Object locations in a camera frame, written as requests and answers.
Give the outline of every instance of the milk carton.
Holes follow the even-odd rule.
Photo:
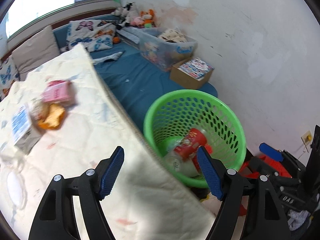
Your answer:
[[[38,130],[32,126],[25,106],[20,107],[12,117],[12,135],[14,145],[25,153],[29,153],[41,137]]]

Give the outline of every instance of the metal screw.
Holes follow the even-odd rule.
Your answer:
[[[61,175],[56,175],[53,177],[54,181],[59,181],[61,179]]]
[[[91,176],[94,174],[94,170],[93,169],[87,170],[85,174],[87,174],[88,176]]]
[[[265,175],[261,175],[261,176],[260,176],[260,179],[261,179],[262,181],[267,181],[267,180],[268,180],[267,176],[265,176]]]
[[[228,173],[229,175],[235,175],[235,174],[236,174],[236,171],[235,171],[234,169],[228,169],[228,170],[227,170],[227,173]]]

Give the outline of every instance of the green plastic basket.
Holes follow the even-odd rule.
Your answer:
[[[146,114],[143,133],[162,158],[172,141],[182,139],[195,125],[207,132],[211,156],[221,160],[227,169],[238,171],[246,155],[244,130],[233,111],[210,94],[185,89],[159,97]],[[203,176],[189,178],[169,166],[167,169],[189,187],[208,187]]]

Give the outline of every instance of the cardboard box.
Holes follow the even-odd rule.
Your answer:
[[[12,117],[12,135],[14,145],[29,153],[41,134],[32,126],[27,108],[23,105]]]
[[[187,58],[185,60],[182,60],[174,64],[171,69],[170,79],[178,83],[179,85],[183,86],[186,89],[199,89],[209,80],[213,70],[205,74],[202,79],[200,80],[195,79],[179,69],[179,67],[183,63],[189,61],[190,59],[191,58]]]

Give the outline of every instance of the blue gripper pad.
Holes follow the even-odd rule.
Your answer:
[[[259,150],[277,162],[283,161],[282,154],[279,151],[277,151],[276,149],[273,149],[271,146],[269,146],[266,143],[261,143],[259,146]]]
[[[212,195],[221,201],[224,195],[221,188],[221,180],[210,161],[210,155],[206,153],[202,147],[199,147],[197,150],[197,159]]]
[[[106,172],[103,174],[100,182],[99,195],[101,199],[108,196],[111,193],[113,185],[116,182],[119,171],[124,162],[124,150],[120,147],[114,158],[111,160]]]

